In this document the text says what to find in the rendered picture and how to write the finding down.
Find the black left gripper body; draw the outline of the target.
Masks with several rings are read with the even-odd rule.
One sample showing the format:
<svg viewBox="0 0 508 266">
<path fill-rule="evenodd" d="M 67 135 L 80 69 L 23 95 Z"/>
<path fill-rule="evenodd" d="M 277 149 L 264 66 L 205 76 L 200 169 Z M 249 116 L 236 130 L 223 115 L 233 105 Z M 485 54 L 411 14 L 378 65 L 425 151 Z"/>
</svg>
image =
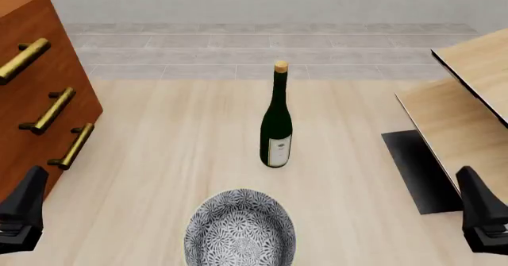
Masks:
<svg viewBox="0 0 508 266">
<path fill-rule="evenodd" d="M 0 253 L 33 251 L 43 233 L 43 219 L 0 219 Z"/>
</svg>

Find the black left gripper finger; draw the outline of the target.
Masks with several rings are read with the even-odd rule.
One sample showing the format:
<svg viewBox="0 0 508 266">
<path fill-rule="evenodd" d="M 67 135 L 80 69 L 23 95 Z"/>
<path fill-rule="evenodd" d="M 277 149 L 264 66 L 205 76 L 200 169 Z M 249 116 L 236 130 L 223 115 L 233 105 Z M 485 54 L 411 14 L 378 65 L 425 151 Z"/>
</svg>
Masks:
<svg viewBox="0 0 508 266">
<path fill-rule="evenodd" d="M 48 173 L 39 165 L 28 170 L 11 194 L 0 203 L 0 222 L 42 223 Z"/>
</svg>

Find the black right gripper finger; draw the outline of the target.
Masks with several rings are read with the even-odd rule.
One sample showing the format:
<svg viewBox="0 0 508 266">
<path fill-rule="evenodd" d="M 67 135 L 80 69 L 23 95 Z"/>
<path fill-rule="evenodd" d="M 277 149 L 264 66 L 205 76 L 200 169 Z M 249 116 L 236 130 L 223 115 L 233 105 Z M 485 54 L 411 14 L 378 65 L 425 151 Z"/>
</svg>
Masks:
<svg viewBox="0 0 508 266">
<path fill-rule="evenodd" d="M 487 187 L 477 172 L 463 166 L 456 179 L 463 202 L 463 227 L 508 225 L 508 206 Z"/>
</svg>

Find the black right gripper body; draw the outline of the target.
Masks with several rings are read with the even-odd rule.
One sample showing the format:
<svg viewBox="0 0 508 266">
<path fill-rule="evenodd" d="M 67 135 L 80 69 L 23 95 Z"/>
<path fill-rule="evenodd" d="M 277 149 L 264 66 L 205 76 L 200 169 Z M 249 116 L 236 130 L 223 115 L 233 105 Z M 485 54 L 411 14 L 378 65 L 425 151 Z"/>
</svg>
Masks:
<svg viewBox="0 0 508 266">
<path fill-rule="evenodd" d="M 508 253 L 508 223 L 473 226 L 462 225 L 464 238 L 474 253 Z"/>
</svg>

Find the pale wood wine rack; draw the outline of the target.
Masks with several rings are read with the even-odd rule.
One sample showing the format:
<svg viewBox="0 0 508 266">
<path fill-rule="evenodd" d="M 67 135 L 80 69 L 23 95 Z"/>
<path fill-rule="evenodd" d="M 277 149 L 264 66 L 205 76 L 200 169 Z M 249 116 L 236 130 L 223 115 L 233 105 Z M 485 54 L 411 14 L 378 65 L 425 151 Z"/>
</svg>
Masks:
<svg viewBox="0 0 508 266">
<path fill-rule="evenodd" d="M 382 135 L 418 212 L 461 210 L 465 166 L 508 204 L 508 28 L 432 55 L 450 76 L 397 92 L 414 127 Z"/>
</svg>

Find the dark green wine bottle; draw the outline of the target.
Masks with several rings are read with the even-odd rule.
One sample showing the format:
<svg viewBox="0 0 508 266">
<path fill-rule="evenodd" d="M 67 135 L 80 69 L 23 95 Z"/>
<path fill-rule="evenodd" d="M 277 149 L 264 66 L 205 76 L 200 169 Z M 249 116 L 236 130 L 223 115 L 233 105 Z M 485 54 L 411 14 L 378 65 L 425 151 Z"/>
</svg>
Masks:
<svg viewBox="0 0 508 266">
<path fill-rule="evenodd" d="M 287 78 L 289 65 L 275 63 L 271 101 L 260 127 L 260 159 L 269 168 L 286 165 L 291 153 L 292 120 L 287 108 Z"/>
</svg>

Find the orange-brown wooden cabinet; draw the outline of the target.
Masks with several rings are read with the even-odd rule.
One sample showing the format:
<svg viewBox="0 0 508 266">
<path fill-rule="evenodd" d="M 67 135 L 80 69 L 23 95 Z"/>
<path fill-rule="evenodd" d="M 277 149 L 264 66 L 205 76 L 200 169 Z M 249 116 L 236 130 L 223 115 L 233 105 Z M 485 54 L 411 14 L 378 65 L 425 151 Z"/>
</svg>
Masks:
<svg viewBox="0 0 508 266">
<path fill-rule="evenodd" d="M 34 165 L 48 173 L 51 190 L 66 170 L 47 165 L 62 158 L 76 135 L 70 130 L 95 123 L 102 106 L 51 0 L 0 0 L 0 67 L 19 44 L 48 39 L 51 48 L 5 86 L 0 86 L 0 201 Z M 75 89 L 74 98 L 42 135 L 18 129 L 35 122 L 54 102 L 48 94 Z"/>
</svg>

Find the grey patterned bowl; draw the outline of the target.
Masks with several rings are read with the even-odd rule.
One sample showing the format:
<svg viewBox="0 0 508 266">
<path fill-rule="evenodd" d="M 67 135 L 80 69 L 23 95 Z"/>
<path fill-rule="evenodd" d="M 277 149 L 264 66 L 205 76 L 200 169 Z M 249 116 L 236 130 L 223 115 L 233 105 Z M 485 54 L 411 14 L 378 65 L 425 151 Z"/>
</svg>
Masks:
<svg viewBox="0 0 508 266">
<path fill-rule="evenodd" d="M 232 189 L 195 211 L 183 248 L 187 266 L 292 266 L 296 233 L 288 213 L 270 196 Z"/>
</svg>

